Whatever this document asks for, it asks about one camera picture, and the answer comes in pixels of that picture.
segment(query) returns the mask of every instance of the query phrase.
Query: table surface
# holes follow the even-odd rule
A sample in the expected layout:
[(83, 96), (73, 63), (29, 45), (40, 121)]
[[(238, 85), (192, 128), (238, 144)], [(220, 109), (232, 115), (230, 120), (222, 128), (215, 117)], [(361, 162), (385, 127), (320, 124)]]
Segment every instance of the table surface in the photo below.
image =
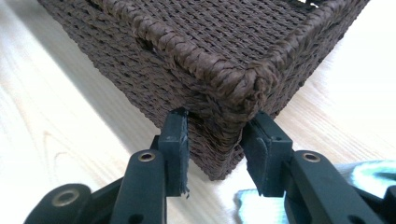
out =
[[(396, 159), (395, 7), (372, 0), (276, 118), (295, 149)], [(160, 132), (36, 0), (0, 0), (0, 55), (0, 223), (22, 223), (63, 184), (111, 183)], [(235, 193), (254, 188), (245, 160), (214, 182), (190, 162), (188, 178), (190, 198), (168, 199), (169, 223), (236, 223)]]

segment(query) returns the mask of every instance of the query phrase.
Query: clamp jaw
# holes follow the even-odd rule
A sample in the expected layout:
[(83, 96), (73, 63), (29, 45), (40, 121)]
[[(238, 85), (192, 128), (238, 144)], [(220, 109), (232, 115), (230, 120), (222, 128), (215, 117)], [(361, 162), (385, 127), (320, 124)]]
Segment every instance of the clamp jaw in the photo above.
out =
[(289, 223), (396, 223), (396, 186), (381, 200), (348, 185), (323, 155), (293, 151), (292, 141), (266, 114), (245, 127), (247, 170), (264, 197), (283, 197)]
[[(166, 197), (189, 192), (187, 116), (172, 111), (150, 149), (131, 157), (124, 178), (94, 193), (80, 184), (54, 189), (25, 223), (166, 223)], [(324, 156), (294, 151), (268, 115), (247, 123), (240, 144), (259, 194), (285, 195), (290, 223), (396, 223), (396, 186), (384, 199), (353, 189)]]

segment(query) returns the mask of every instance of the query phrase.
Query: screw hole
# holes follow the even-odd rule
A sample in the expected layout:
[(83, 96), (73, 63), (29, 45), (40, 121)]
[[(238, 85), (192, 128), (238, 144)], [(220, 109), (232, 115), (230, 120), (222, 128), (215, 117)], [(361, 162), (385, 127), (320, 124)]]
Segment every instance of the screw hole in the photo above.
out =
[(303, 158), (304, 158), (306, 161), (310, 161), (310, 162), (319, 162), (319, 161), (320, 161), (320, 157), (318, 157), (318, 156), (315, 155), (315, 154), (309, 153), (309, 152), (304, 153), (304, 154), (303, 154)]
[(131, 215), (131, 216), (129, 217), (128, 222), (129, 222), (130, 224), (140, 224), (140, 223), (143, 222), (143, 219), (144, 219), (143, 215), (134, 214), (134, 215)]
[(348, 216), (347, 219), (353, 224), (365, 224), (366, 222), (363, 221), (360, 217), (357, 216)]
[(142, 153), (139, 156), (140, 161), (152, 161), (155, 159), (155, 155), (151, 152)]
[(66, 189), (59, 192), (52, 199), (52, 205), (55, 207), (63, 207), (73, 203), (79, 197), (77, 189)]

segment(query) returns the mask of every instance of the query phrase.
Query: wooden floor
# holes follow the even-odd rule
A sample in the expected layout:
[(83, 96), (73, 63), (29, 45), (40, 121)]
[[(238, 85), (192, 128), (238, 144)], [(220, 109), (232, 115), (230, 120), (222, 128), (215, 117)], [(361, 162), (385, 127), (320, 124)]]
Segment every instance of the wooden floor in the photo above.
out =
[[(295, 149), (396, 160), (395, 7), (372, 0), (276, 119)], [(36, 0), (0, 0), (0, 223), (60, 185), (116, 180), (156, 133)], [(189, 187), (168, 200), (169, 223), (235, 223), (233, 196), (254, 185), (245, 161), (215, 182), (191, 162)]]

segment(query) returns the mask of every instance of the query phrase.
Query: brown wicker basket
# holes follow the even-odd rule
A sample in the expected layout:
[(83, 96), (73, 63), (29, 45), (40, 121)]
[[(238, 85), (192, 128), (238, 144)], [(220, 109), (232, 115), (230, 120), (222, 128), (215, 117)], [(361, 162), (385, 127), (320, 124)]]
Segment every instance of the brown wicker basket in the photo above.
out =
[(246, 122), (276, 116), (369, 0), (38, 1), (157, 127), (190, 111), (191, 158), (213, 180), (243, 158)]

